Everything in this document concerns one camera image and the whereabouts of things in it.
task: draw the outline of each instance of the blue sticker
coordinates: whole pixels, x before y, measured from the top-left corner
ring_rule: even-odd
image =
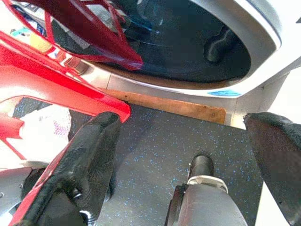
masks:
[[[234,92],[231,89],[222,90],[222,91],[215,91],[215,92],[208,92],[208,94],[213,96],[220,96],[220,97],[237,97],[240,96],[240,93]]]
[[[20,35],[22,33],[31,33],[31,30],[29,30],[28,28],[21,28],[20,30],[18,31],[14,31],[11,33],[12,36],[17,36],[17,35]]]

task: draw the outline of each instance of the bolt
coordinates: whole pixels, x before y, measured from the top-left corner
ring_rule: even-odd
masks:
[[[81,196],[81,193],[77,190],[77,188],[74,188],[72,193],[74,199]]]

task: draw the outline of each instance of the gray metal part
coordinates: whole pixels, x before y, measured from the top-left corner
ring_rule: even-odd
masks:
[[[30,167],[8,169],[0,172],[0,216],[21,202],[22,187],[31,173]]]
[[[182,201],[178,225],[246,226],[247,223],[227,193],[207,185],[191,185]]]
[[[20,165],[23,165],[24,167],[30,167],[33,170],[35,170],[35,169],[46,168],[49,165],[49,162],[25,160],[24,162],[21,162]]]

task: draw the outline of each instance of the black rubber cap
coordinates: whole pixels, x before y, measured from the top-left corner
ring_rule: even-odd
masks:
[[[200,154],[192,159],[188,179],[199,175],[213,176],[213,174],[214,165],[209,156]]]

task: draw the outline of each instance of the wooden board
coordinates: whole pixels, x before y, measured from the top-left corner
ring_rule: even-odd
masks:
[[[100,90],[111,97],[127,101],[131,104],[140,105],[165,112],[180,114],[191,118],[224,124],[226,110],[220,107],[210,107],[191,102],[171,100],[166,98],[151,97],[147,95],[122,92],[109,89]]]

